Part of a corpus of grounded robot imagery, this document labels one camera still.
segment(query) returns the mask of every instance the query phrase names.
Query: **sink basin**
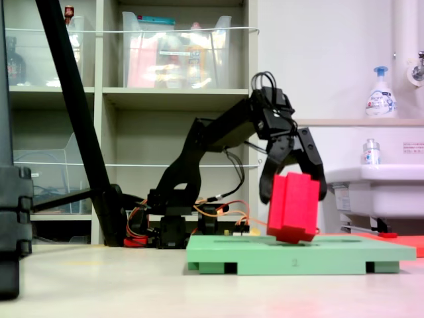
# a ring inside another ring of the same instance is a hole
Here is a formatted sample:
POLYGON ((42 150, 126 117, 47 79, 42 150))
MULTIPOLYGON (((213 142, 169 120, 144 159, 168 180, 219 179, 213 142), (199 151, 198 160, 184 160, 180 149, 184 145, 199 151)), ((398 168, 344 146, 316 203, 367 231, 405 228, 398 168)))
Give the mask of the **sink basin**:
POLYGON ((325 174, 337 209, 369 217, 424 218, 424 165, 361 165, 325 174))

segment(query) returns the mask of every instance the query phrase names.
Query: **green platform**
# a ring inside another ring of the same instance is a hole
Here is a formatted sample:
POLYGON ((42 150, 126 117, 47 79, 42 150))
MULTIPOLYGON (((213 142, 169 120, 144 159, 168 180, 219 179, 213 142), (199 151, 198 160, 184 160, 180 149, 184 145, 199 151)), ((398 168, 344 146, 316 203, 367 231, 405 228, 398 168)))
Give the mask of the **green platform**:
POLYGON ((187 246, 188 269, 200 274, 398 273, 400 260, 415 259, 412 247, 355 235, 317 236, 304 244, 277 242, 275 237, 193 235, 187 246))

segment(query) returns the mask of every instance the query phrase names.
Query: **sticker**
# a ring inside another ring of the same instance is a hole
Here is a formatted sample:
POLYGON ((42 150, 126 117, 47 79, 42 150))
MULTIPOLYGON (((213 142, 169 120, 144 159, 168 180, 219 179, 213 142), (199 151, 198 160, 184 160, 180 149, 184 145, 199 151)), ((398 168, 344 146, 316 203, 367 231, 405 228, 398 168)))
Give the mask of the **sticker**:
POLYGON ((374 91, 365 107, 369 116, 382 115, 397 110, 395 97, 388 91, 374 91))
POLYGON ((336 206, 338 210, 350 211, 349 190, 346 187, 334 189, 336 195, 336 206))
POLYGON ((424 142, 404 142, 404 154, 424 154, 424 142))

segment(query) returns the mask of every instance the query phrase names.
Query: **clear plastic container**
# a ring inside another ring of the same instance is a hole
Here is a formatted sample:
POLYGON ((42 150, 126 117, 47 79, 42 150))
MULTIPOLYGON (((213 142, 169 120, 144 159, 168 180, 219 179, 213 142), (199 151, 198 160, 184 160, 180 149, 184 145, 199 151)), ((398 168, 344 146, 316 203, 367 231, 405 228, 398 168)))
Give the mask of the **clear plastic container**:
MULTIPOLYGON (((94 86, 95 34, 83 33, 93 30, 84 17, 73 17, 68 33, 78 70, 84 86, 94 86)), ((6 30, 7 38, 15 38, 15 54, 23 59, 24 73, 13 85, 60 87, 46 35, 40 31, 6 30)))
MULTIPOLYGON (((217 28, 230 27, 221 17, 217 28)), ((123 13, 124 87, 230 88, 229 30, 143 32, 135 14, 123 13)))
MULTIPOLYGON (((13 158, 16 166, 31 169, 34 203, 89 187, 75 134, 64 149, 15 150, 13 158)), ((41 213, 90 214, 91 200, 77 201, 41 213)))

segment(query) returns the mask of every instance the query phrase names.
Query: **soap dispenser bottle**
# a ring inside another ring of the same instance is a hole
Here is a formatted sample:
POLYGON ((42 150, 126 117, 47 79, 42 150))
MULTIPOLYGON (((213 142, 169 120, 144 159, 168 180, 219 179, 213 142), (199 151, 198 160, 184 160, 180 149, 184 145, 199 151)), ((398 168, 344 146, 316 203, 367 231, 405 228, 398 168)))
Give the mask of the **soap dispenser bottle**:
POLYGON ((385 66, 374 68, 374 72, 377 73, 377 83, 372 89, 371 96, 366 104, 365 113, 367 117, 398 117, 398 106, 393 91, 389 88, 387 82, 384 81, 384 73, 387 71, 388 68, 385 66))

